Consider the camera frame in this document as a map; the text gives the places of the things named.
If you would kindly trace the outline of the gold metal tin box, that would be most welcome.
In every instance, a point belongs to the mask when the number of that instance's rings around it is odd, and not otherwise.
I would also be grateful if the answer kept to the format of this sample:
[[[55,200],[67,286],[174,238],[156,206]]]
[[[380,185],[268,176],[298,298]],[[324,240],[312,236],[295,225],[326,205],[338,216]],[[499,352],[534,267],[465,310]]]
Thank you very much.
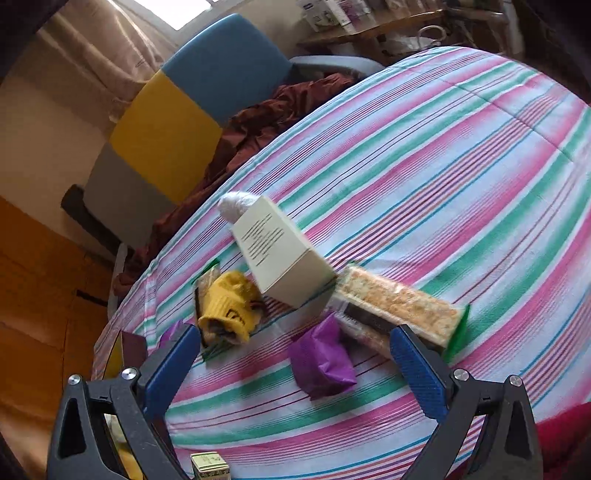
[[[145,361],[146,356],[147,346],[145,338],[120,330],[107,357],[102,378],[113,379],[119,376],[126,368],[139,368]],[[142,479],[143,474],[132,455],[118,419],[110,414],[105,414],[104,417],[127,477],[129,479]]]

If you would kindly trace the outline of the purple foil packet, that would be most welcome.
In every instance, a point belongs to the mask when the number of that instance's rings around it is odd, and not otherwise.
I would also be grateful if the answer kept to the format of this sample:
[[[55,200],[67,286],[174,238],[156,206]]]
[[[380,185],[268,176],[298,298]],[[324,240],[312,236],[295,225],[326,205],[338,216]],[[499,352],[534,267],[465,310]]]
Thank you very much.
[[[158,347],[163,347],[171,339],[171,337],[183,326],[183,321],[177,321],[171,326],[169,326],[161,335],[160,340],[158,342]]]
[[[338,320],[329,313],[287,349],[295,384],[311,400],[339,395],[356,386],[356,372],[342,337]]]

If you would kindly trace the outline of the striped bed sheet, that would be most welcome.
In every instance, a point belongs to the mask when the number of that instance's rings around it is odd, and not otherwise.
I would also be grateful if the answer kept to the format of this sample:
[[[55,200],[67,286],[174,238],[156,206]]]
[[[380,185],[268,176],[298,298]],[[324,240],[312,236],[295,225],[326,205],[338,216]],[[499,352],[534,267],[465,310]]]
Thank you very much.
[[[335,269],[468,306],[449,351],[525,384],[537,420],[590,398],[590,109],[521,63],[431,49],[366,79],[224,184],[271,200]],[[195,359],[166,422],[183,467],[215,451],[236,479],[397,479],[434,429],[394,363],[352,350],[356,386],[311,400],[288,346],[322,298],[267,304],[242,347]]]

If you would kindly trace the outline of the grey yellow blue headboard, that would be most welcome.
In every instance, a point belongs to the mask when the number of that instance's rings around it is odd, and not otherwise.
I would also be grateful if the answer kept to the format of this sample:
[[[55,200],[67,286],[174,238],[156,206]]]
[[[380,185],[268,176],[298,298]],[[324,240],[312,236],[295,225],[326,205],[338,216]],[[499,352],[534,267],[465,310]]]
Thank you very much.
[[[238,14],[201,31],[142,87],[84,187],[90,213],[132,248],[204,179],[228,120],[269,99],[290,60]]]

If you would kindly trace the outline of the wooden wardrobe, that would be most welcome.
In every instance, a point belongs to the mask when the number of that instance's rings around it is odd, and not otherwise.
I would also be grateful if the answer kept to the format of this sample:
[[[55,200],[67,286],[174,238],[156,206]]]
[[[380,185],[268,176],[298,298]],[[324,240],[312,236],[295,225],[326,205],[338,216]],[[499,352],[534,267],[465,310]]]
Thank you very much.
[[[67,377],[89,377],[106,325],[112,264],[1,202],[1,434],[45,476]]]

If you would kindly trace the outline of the cracker snack packet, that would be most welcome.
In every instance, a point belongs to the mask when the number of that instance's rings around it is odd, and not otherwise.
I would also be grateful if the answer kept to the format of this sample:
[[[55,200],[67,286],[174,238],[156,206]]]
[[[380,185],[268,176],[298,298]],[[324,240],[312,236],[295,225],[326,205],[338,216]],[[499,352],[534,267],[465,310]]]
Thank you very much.
[[[327,309],[343,334],[384,358],[391,358],[390,335],[407,325],[430,349],[443,353],[460,335],[468,305],[436,298],[401,282],[351,264],[335,283]]]

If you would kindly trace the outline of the pink floral curtain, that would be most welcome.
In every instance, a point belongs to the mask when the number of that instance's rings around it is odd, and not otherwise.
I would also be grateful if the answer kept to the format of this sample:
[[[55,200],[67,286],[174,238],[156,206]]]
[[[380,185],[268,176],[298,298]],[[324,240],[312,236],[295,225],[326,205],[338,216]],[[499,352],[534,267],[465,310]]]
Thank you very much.
[[[83,78],[128,105],[177,47],[114,1],[68,1],[37,36]]]

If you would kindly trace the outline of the dark red blanket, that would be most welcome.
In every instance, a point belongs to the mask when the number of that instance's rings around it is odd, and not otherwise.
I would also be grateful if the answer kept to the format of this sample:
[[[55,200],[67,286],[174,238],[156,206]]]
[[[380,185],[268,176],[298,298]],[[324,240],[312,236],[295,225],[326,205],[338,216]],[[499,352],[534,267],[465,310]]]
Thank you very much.
[[[229,120],[202,179],[190,194],[152,224],[147,243],[130,254],[112,282],[112,292],[123,299],[162,248],[239,167],[274,139],[335,96],[358,82],[345,73],[277,87],[273,96],[239,111]]]

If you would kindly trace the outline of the white appliance box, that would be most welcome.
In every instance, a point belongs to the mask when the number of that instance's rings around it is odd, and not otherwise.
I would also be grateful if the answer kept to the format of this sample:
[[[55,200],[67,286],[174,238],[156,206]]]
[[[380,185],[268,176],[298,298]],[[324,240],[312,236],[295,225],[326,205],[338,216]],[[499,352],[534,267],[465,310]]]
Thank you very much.
[[[308,21],[308,24],[315,31],[335,26],[346,26],[352,23],[338,1],[297,0],[297,6],[301,8],[304,19]]]

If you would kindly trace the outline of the cream cardboard box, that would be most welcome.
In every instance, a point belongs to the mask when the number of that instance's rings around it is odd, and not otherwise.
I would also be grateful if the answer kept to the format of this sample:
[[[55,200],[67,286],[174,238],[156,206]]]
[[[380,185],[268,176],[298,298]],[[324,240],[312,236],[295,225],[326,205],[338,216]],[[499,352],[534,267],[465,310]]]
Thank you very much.
[[[335,278],[335,270],[272,200],[264,196],[231,227],[261,293],[297,309]]]

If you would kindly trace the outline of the white green carton box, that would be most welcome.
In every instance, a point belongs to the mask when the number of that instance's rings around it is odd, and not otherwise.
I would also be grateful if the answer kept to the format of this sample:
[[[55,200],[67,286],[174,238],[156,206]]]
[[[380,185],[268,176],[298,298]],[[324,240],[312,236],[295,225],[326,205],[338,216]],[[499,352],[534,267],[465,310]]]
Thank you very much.
[[[197,480],[230,480],[230,468],[217,452],[199,452],[190,455],[190,461]]]

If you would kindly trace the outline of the wooden desk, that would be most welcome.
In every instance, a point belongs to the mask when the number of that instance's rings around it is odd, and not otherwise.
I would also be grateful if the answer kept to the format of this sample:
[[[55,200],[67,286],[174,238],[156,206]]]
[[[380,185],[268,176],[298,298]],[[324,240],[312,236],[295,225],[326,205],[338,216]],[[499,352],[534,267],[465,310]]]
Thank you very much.
[[[390,10],[379,10],[346,26],[335,26],[331,29],[315,32],[301,39],[297,45],[307,50],[325,48],[332,45],[359,43],[374,39],[393,31],[406,30],[411,27],[422,27],[444,18],[443,8],[413,14],[404,18],[396,18]]]

